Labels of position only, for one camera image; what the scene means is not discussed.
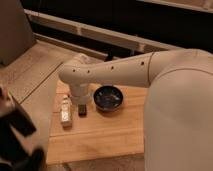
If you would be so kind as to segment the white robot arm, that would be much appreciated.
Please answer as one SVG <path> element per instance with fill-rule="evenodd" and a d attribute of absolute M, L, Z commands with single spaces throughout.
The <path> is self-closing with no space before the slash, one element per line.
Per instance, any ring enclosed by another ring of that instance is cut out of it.
<path fill-rule="evenodd" d="M 79 104 L 90 83 L 146 88 L 145 171 L 213 171 L 213 53 L 177 49 L 102 63 L 78 54 L 59 78 Z"/>

